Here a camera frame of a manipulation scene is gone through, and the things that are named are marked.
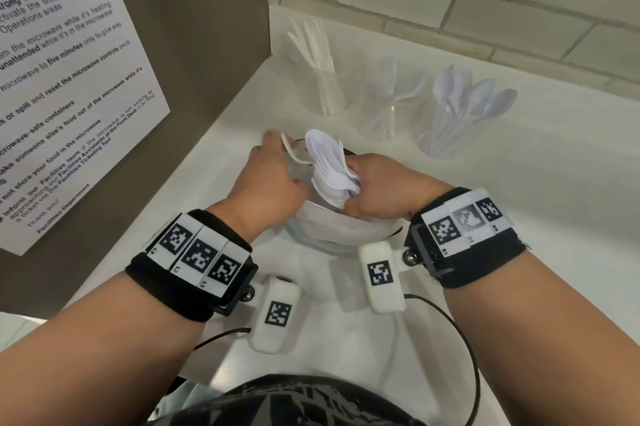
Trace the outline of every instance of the sign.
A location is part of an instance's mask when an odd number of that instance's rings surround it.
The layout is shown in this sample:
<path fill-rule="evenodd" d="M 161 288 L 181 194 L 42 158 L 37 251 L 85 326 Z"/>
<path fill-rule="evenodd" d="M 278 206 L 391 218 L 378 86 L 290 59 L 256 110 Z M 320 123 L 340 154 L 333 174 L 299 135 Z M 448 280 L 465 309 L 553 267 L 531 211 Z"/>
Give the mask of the sign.
<path fill-rule="evenodd" d="M 25 253 L 168 113 L 122 0 L 0 0 L 0 248 Z"/>

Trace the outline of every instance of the forearm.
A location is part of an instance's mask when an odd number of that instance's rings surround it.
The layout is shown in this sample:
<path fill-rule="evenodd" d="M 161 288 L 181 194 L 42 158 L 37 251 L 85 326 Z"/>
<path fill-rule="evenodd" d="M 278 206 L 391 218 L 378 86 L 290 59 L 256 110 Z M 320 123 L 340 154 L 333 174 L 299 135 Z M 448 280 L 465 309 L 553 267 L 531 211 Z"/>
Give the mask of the forearm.
<path fill-rule="evenodd" d="M 445 298 L 507 412 L 534 418 L 526 424 L 640 417 L 640 347 L 532 254 Z"/>
<path fill-rule="evenodd" d="M 203 329 L 119 274 L 0 354 L 0 417 L 14 426 L 143 423 Z"/>

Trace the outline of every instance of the printed shirt graphic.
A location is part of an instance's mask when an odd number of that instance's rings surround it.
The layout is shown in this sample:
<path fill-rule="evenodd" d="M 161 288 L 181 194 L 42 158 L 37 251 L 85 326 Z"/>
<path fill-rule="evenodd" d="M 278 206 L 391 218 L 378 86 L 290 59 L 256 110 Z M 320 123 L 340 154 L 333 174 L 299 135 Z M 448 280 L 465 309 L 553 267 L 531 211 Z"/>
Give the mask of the printed shirt graphic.
<path fill-rule="evenodd" d="M 266 375 L 154 426 L 424 426 L 388 400 L 329 377 Z"/>

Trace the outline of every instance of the person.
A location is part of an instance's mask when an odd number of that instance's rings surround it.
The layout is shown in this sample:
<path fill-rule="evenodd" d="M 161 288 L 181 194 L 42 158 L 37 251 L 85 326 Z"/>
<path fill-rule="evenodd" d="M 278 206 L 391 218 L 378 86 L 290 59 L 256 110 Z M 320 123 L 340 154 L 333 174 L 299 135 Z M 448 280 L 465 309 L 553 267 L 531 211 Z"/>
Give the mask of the person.
<path fill-rule="evenodd" d="M 355 217 L 409 218 L 452 189 L 385 156 L 347 161 L 362 182 L 345 206 Z M 252 242 L 292 217 L 307 191 L 289 178 L 279 133 L 270 131 L 228 198 L 207 210 Z M 444 295 L 513 425 L 640 424 L 640 347 L 532 253 Z M 0 422 L 143 424 L 203 329 L 118 274 L 0 354 Z M 158 420 L 271 423 L 420 424 L 353 384 L 290 375 Z"/>

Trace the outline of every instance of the black cable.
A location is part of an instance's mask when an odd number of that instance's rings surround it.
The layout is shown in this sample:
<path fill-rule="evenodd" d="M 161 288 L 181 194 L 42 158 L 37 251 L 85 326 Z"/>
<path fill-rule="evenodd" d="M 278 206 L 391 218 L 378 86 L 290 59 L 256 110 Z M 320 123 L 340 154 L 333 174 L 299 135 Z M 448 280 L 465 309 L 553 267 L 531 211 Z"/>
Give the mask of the black cable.
<path fill-rule="evenodd" d="M 405 299 L 412 299 L 415 298 L 416 300 L 420 300 L 420 301 L 424 301 L 425 303 L 431 305 L 432 307 L 434 307 L 436 310 L 438 310 L 440 312 L 440 314 L 445 317 L 447 319 L 447 321 L 453 325 L 453 328 L 456 329 L 456 331 L 460 334 L 460 337 L 462 337 L 462 340 L 465 342 L 465 345 L 467 346 L 467 349 L 469 351 L 469 355 L 471 356 L 471 364 L 473 364 L 474 366 L 474 375 L 476 377 L 476 397 L 474 399 L 474 406 L 471 409 L 471 414 L 469 415 L 469 419 L 467 420 L 467 422 L 465 423 L 465 426 L 471 426 L 471 424 L 474 423 L 474 421 L 476 420 L 476 416 L 478 414 L 478 408 L 480 407 L 480 371 L 478 370 L 478 364 L 476 362 L 476 356 L 474 355 L 474 351 L 471 348 L 471 344 L 469 343 L 467 337 L 465 336 L 464 333 L 462 333 L 462 330 L 460 330 L 460 327 L 453 321 L 453 318 L 448 316 L 448 314 L 438 305 L 436 305 L 436 303 L 434 303 L 433 301 L 429 301 L 427 300 L 427 298 L 423 298 L 421 296 L 418 295 L 412 295 L 412 294 L 406 294 L 404 295 Z"/>
<path fill-rule="evenodd" d="M 251 332 L 251 328 L 247 328 L 247 327 L 234 328 L 233 330 L 227 330 L 226 332 L 222 332 L 222 333 L 216 335 L 215 337 L 208 338 L 205 341 L 203 341 L 202 343 L 197 344 L 196 347 L 194 348 L 194 350 L 198 350 L 199 348 L 204 347 L 206 344 L 208 344 L 208 343 L 210 343 L 210 342 L 212 342 L 214 340 L 217 340 L 219 338 L 222 338 L 224 336 L 231 335 L 232 333 L 249 333 L 249 332 Z"/>

